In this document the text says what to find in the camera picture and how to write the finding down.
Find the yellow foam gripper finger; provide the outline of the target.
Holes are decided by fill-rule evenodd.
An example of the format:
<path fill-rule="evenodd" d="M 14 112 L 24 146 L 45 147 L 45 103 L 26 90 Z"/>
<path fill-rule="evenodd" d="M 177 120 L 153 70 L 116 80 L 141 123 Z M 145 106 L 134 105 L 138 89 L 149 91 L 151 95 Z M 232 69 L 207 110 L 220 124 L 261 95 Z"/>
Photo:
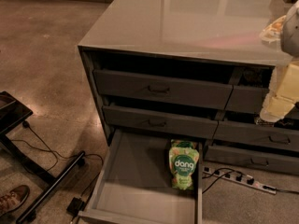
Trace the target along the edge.
<path fill-rule="evenodd" d="M 260 118 L 267 122 L 284 119 L 299 102 L 299 61 L 277 66 L 269 83 Z"/>

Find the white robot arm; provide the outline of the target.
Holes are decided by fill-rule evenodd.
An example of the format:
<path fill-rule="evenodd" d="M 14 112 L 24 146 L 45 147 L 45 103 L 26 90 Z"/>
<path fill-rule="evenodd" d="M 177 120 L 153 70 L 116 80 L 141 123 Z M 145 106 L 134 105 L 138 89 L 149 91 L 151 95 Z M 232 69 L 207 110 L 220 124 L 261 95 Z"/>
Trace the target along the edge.
<path fill-rule="evenodd" d="M 276 19 L 260 33 L 262 41 L 278 41 L 281 50 L 292 56 L 282 67 L 276 66 L 263 100 L 260 118 L 275 123 L 284 119 L 299 102 L 299 1 L 286 15 Z"/>

